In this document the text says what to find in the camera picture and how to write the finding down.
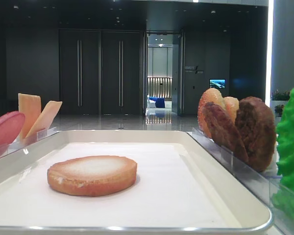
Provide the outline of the left brown meat patty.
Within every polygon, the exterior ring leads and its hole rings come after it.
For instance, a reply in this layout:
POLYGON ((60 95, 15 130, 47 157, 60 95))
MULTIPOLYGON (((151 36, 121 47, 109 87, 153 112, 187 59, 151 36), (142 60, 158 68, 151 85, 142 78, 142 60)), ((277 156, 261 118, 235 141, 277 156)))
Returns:
POLYGON ((229 114, 213 102, 207 102, 202 112, 213 141, 231 150, 235 157, 248 163, 248 155, 241 134, 229 114))

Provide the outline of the brown meat patty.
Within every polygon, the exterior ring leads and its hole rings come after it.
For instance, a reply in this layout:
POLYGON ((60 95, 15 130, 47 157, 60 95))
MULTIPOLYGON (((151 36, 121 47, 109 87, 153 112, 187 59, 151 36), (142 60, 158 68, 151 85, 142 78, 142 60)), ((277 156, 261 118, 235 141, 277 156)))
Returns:
POLYGON ((263 172, 272 161, 276 143, 272 110, 260 98, 244 98, 239 101, 235 126, 245 145, 247 164, 263 172))
POLYGON ((235 157, 248 163, 248 155, 241 134, 229 114, 213 102, 207 102, 202 112, 213 141, 231 150, 235 157))

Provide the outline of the round bread slice on tray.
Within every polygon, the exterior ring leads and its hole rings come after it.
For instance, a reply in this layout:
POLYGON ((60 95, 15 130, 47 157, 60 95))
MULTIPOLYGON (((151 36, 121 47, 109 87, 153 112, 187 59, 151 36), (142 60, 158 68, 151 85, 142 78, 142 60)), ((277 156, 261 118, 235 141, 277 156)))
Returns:
POLYGON ((74 196, 105 196, 136 182, 137 163, 127 157, 97 155, 66 160, 47 170, 49 186, 74 196))

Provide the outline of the right orange cheese slice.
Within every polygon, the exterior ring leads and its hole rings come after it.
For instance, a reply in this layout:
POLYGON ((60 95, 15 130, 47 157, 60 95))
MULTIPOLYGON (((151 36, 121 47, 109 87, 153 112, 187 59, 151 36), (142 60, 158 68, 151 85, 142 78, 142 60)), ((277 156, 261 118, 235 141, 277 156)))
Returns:
POLYGON ((26 135, 26 138, 34 135, 39 131, 48 130, 53 122, 53 119, 59 112, 61 105, 62 101, 49 101, 26 135))

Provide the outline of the orange cheese slice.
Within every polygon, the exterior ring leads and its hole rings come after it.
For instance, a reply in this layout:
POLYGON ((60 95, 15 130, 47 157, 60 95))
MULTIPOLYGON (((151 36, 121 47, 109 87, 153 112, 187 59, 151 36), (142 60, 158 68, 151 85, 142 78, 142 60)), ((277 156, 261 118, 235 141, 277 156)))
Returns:
POLYGON ((25 122, 20 132, 20 139, 24 139, 41 113, 41 97, 18 93, 18 107, 19 112, 25 115, 25 122))
POLYGON ((26 135, 26 138, 34 135, 39 131, 48 130, 53 122, 53 119, 59 112, 61 105, 62 101, 49 101, 26 135))

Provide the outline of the right brown meat patty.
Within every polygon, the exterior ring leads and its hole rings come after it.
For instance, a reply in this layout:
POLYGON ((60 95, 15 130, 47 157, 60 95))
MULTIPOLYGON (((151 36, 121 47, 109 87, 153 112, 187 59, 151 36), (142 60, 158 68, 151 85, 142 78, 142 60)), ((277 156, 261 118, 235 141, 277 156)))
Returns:
POLYGON ((276 143, 272 110, 260 98, 244 98, 239 101, 235 126, 245 145, 247 164, 263 172, 272 161, 276 143))

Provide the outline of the left orange cheese slice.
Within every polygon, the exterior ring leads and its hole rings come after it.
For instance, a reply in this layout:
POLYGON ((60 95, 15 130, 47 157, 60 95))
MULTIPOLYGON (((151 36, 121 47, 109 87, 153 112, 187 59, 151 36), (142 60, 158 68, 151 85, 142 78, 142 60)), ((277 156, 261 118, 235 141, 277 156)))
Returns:
POLYGON ((18 93, 18 107, 19 112, 25 115, 25 122, 20 132, 20 139, 24 139, 41 113, 41 97, 18 93))

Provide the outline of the right red tomato slice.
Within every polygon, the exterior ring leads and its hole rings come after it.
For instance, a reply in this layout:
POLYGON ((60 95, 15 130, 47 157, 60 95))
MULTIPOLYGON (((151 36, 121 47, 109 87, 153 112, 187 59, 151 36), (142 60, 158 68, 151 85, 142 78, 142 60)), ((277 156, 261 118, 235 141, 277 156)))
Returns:
POLYGON ((11 144, 19 135, 25 122, 25 115, 19 111, 0 117, 0 145, 11 144))

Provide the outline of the green lettuce leaf in holder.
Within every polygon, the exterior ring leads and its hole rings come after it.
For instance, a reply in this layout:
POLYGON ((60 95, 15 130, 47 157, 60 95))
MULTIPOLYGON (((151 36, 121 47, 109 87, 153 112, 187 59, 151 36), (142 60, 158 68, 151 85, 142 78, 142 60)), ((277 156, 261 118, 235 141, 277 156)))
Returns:
POLYGON ((280 190, 273 196, 273 204, 294 220, 294 88, 277 125, 278 175, 280 190))

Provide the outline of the blue sofa in hallway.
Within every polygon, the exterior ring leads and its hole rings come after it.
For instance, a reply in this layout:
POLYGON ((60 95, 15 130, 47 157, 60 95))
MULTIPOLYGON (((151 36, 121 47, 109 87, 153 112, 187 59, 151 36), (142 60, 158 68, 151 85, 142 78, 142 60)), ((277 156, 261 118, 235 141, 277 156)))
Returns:
POLYGON ((165 99, 164 98, 150 96, 149 100, 155 102, 155 107, 156 108, 165 108, 165 99))

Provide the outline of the dark double door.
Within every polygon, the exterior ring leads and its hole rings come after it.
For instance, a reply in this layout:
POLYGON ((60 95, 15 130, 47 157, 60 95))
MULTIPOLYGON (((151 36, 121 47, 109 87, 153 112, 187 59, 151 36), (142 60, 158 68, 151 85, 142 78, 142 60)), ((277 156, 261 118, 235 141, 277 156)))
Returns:
POLYGON ((138 31, 60 30, 61 113, 141 113, 138 31))

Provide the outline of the white rectangular tray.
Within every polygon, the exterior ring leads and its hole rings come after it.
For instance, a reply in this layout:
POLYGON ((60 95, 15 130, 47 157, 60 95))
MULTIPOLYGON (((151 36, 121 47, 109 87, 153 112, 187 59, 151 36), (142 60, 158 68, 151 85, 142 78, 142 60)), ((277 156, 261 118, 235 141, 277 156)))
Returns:
POLYGON ((270 209, 181 131, 62 131, 0 158, 0 235, 263 235, 270 209), (52 190, 57 162, 118 155, 130 188, 103 197, 52 190))

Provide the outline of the potted flowers planter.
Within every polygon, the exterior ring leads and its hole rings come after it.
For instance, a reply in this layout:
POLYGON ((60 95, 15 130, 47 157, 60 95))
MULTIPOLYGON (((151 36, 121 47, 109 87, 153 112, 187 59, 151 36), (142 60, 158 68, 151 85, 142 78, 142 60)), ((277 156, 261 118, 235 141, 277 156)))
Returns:
POLYGON ((270 108, 275 117, 282 117, 284 106, 290 99, 290 91, 280 92, 279 90, 271 93, 270 108))

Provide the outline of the clear acrylic left holder rack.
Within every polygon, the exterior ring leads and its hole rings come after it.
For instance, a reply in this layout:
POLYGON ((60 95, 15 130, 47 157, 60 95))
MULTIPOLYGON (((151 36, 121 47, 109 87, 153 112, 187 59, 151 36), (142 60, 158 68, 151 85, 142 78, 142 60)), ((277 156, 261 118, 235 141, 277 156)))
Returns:
POLYGON ((48 130, 47 129, 41 130, 41 131, 37 132, 36 134, 34 134, 28 138, 25 138, 23 140, 16 140, 16 141, 12 142, 11 144, 2 144, 2 145, 0 145, 0 158, 4 157, 10 153, 13 153, 17 150, 27 148, 29 145, 36 143, 40 140, 43 140, 46 137, 49 137, 49 136, 56 134, 56 133, 57 133, 57 127, 53 127, 48 130))

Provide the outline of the clear acrylic holder rack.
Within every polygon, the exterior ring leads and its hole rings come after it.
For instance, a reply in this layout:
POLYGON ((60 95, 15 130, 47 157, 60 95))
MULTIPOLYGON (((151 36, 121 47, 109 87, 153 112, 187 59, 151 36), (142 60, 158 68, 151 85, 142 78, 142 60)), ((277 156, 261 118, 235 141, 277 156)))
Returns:
POLYGON ((225 147, 216 145, 197 128, 192 137, 230 172, 243 186, 264 202, 273 212, 274 226, 284 235, 294 235, 294 192, 280 183, 273 171, 258 173, 233 156, 225 147))
POLYGON ((0 158, 4 157, 10 153, 13 153, 17 150, 27 148, 29 145, 36 143, 40 140, 43 140, 46 137, 49 137, 49 136, 56 134, 56 133, 57 133, 57 127, 53 127, 48 130, 47 129, 41 130, 41 131, 37 132, 36 134, 34 134, 28 138, 25 138, 23 140, 16 140, 16 141, 12 142, 11 144, 2 144, 2 145, 0 145, 0 158))

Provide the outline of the clear acrylic right holder rack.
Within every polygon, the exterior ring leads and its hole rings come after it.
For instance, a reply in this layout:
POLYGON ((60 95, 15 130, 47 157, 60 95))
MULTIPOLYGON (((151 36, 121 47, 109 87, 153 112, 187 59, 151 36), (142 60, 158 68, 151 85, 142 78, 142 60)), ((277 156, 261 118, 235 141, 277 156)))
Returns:
POLYGON ((230 172, 243 186, 264 202, 273 212, 274 226, 284 235, 294 235, 294 192, 280 183, 273 171, 258 173, 233 156, 225 147, 216 145, 197 128, 192 137, 230 172))

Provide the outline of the small wall screen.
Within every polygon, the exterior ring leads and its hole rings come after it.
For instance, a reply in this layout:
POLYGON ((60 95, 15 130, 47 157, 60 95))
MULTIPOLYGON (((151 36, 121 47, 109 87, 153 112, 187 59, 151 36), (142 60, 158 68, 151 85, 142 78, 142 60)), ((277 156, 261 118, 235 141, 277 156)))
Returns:
POLYGON ((216 89, 224 89, 225 88, 225 80, 224 79, 210 79, 209 87, 216 89))

